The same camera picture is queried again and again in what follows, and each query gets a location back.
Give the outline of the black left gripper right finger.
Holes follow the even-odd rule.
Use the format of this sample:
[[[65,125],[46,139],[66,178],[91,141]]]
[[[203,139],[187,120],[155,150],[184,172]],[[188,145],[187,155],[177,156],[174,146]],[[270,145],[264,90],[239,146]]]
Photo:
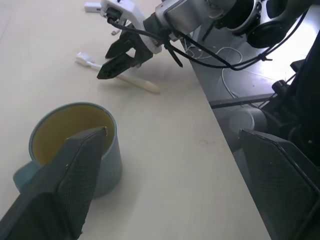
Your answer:
[[[249,129],[239,139],[271,240],[320,240],[320,169],[288,140]]]

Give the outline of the silver robot body cylinder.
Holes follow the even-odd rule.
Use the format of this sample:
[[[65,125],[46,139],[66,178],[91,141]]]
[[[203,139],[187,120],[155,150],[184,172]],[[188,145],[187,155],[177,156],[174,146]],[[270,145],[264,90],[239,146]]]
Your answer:
[[[267,118],[260,109],[241,108],[227,118],[225,139],[230,150],[234,152],[241,147],[239,135],[242,129],[263,132],[267,128]]]

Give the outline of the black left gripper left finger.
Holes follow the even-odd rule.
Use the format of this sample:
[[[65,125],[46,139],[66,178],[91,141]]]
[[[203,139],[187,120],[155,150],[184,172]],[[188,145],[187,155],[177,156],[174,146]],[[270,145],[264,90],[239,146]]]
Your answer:
[[[0,240],[78,240],[96,188],[105,126],[67,138],[0,220]]]

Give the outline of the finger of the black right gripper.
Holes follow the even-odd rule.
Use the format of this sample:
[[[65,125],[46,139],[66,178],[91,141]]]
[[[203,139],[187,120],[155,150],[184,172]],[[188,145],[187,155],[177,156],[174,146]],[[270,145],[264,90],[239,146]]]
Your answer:
[[[129,56],[126,53],[121,53],[120,55],[104,63],[101,66],[100,71],[96,77],[99,80],[113,79],[126,70],[130,69],[133,63],[133,57]]]
[[[110,46],[109,50],[105,55],[105,58],[106,59],[115,58],[120,54],[127,53],[132,47],[133,47],[133,44],[130,40],[118,39]]]

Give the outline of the black robot torso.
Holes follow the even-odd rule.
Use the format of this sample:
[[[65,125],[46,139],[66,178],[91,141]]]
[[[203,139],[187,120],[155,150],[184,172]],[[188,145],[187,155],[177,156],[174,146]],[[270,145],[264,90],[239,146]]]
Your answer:
[[[279,45],[316,0],[266,0],[268,21],[247,37],[253,47]],[[320,30],[305,59],[291,64],[291,84],[277,81],[276,96],[262,107],[265,133],[293,143],[320,170]]]

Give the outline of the dark metal bar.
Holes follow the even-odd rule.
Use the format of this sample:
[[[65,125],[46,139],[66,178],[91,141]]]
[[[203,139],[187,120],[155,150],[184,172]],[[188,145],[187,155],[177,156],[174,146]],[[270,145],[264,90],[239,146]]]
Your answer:
[[[273,93],[268,93],[268,94],[252,95],[252,96],[243,96],[238,98],[213,100],[209,102],[209,105],[211,109],[220,109],[220,108],[227,108],[227,107],[234,107],[234,106],[241,106],[241,105],[249,105],[249,104],[267,101],[273,95],[274,95]]]

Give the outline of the white toothbrush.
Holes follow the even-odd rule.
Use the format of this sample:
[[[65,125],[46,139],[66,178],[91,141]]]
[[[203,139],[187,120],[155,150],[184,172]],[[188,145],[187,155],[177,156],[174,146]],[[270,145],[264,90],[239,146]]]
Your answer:
[[[100,71],[102,68],[101,64],[96,64],[93,61],[93,58],[89,54],[86,54],[84,52],[79,52],[76,55],[75,62],[82,65],[83,67],[95,69],[96,71]],[[125,81],[150,93],[160,94],[160,88],[156,84],[148,80],[145,80],[141,77],[138,77],[137,75],[135,75],[135,72],[131,69],[124,71],[115,78]]]

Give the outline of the teal mug with yellow inside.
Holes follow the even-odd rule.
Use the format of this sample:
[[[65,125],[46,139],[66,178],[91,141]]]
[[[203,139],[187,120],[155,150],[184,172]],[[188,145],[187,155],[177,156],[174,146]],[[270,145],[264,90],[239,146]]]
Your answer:
[[[107,137],[93,197],[97,199],[111,192],[123,170],[117,124],[109,111],[89,102],[63,105],[39,121],[29,138],[31,161],[13,175],[16,188],[21,190],[35,173],[53,160],[67,138],[97,127],[106,127]]]

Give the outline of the white charger block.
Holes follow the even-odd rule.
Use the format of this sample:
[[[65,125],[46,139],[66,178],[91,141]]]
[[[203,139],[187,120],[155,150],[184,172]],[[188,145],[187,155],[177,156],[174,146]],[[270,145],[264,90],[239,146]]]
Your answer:
[[[101,4],[99,2],[86,2],[84,4],[84,11],[86,13],[100,13]]]

